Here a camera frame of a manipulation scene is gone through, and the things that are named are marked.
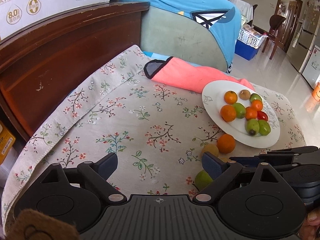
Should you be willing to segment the person left hand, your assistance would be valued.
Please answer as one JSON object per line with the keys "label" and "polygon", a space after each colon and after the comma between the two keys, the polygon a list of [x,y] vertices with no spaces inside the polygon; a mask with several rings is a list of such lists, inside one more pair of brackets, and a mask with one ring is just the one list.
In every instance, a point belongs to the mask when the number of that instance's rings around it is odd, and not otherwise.
{"label": "person left hand", "polygon": [[319,239],[320,210],[312,210],[304,219],[304,223],[299,231],[299,238],[302,240]]}

